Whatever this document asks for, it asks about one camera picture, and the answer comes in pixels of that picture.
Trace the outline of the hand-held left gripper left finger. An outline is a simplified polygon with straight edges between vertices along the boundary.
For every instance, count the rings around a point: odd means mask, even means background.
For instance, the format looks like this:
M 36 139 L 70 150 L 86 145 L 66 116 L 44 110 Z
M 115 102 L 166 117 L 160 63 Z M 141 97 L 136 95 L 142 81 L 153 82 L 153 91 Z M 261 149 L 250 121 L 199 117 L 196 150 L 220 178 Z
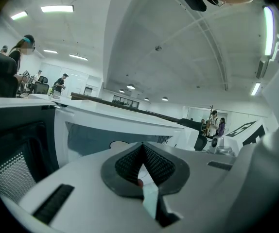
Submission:
M 133 144 L 83 156 L 38 182 L 20 200 L 29 214 L 61 184 L 74 190 L 50 226 L 65 233 L 158 233 L 161 226 L 148 214 L 141 200 L 123 198 L 101 178 L 101 166 L 109 157 Z

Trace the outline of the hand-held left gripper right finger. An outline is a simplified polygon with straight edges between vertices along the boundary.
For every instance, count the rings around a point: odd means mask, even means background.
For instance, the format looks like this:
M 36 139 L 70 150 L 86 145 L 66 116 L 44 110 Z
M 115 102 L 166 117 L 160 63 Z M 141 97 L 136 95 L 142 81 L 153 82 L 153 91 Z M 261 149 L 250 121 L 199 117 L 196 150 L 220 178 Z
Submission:
M 194 150 L 182 150 L 159 143 L 150 143 L 162 153 L 177 157 L 188 164 L 188 169 L 176 167 L 171 184 L 185 181 L 177 192 L 161 197 L 165 212 L 183 222 L 191 222 L 200 212 L 200 203 L 213 194 L 235 162 L 235 157 L 214 155 Z

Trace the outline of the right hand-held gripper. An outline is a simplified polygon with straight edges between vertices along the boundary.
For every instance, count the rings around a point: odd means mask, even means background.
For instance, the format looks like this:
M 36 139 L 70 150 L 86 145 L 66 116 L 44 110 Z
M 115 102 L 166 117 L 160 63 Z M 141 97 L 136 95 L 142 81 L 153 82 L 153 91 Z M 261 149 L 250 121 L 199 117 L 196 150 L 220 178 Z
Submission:
M 216 136 L 209 146 L 209 153 L 237 157 L 243 146 L 256 144 L 266 134 L 262 119 L 245 123 L 223 136 Z

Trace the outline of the white microwave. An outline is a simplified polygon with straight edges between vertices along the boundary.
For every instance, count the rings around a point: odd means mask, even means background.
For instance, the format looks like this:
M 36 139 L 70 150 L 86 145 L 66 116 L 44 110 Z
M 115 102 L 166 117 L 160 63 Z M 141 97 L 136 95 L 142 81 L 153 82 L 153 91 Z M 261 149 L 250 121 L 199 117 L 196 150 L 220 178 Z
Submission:
M 66 164 L 126 143 L 194 150 L 196 139 L 194 129 L 88 100 L 0 98 L 0 194 L 19 202 Z

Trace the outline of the black mesh office chair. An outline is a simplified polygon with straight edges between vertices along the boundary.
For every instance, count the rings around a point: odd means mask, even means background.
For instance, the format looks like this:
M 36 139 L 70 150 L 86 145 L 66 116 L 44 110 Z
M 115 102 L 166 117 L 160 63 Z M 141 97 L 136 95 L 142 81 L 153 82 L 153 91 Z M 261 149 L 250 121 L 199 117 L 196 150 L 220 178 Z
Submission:
M 201 122 L 195 122 L 193 121 L 192 118 L 191 119 L 182 118 L 177 123 L 198 131 L 199 135 L 196 140 L 194 148 L 196 151 L 202 151 L 205 145 L 207 144 L 207 138 L 203 136 L 204 131 L 201 131 Z

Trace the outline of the dark metal railing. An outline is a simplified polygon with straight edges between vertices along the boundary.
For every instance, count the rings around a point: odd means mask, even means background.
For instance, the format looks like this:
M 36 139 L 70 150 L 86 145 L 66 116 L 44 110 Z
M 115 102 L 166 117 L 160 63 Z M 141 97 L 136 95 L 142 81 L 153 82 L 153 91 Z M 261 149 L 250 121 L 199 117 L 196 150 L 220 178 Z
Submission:
M 140 110 L 140 109 L 135 109 L 135 108 L 132 108 L 132 107 L 127 107 L 127 106 L 120 105 L 120 104 L 115 103 L 115 102 L 109 102 L 109 101 L 103 100 L 101 98 L 97 98 L 97 97 L 93 97 L 93 96 L 89 96 L 89 95 L 82 95 L 82 94 L 78 94 L 78 93 L 74 93 L 74 92 L 71 92 L 71 99 L 72 100 L 90 100 L 90 101 L 98 102 L 98 103 L 109 105 L 109 106 L 116 107 L 116 108 L 121 108 L 121 109 L 129 110 L 129 111 L 133 111 L 133 112 L 137 112 L 137 113 L 141 113 L 141 114 L 146 114 L 146 115 L 150 115 L 150 116 L 159 117 L 161 119 L 165 119 L 165 120 L 175 122 L 175 123 L 179 123 L 179 124 L 183 121 L 191 122 L 190 119 L 186 119 L 186 118 L 178 119 L 178 118 L 174 118 L 174 117 L 171 117 L 171 116 L 158 114 L 158 113 L 155 113 L 155 112 L 149 112 L 149 111 L 144 111 L 144 110 Z

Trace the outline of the dark glass window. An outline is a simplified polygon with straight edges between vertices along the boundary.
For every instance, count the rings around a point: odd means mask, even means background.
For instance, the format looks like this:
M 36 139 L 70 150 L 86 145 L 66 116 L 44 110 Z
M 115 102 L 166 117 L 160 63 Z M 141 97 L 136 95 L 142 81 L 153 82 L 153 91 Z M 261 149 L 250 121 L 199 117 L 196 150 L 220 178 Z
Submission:
M 139 107 L 139 102 L 116 95 L 114 95 L 112 102 L 128 108 L 138 109 Z

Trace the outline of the white tiled table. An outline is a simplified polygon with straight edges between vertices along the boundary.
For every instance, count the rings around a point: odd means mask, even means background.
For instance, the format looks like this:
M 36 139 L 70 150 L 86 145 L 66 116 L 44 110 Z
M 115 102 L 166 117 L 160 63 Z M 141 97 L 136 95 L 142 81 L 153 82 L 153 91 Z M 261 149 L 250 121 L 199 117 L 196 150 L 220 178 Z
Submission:
M 42 99 L 52 101 L 56 104 L 62 104 L 63 106 L 72 105 L 73 101 L 69 98 L 61 97 L 58 95 L 47 95 L 47 94 L 30 94 L 27 99 Z

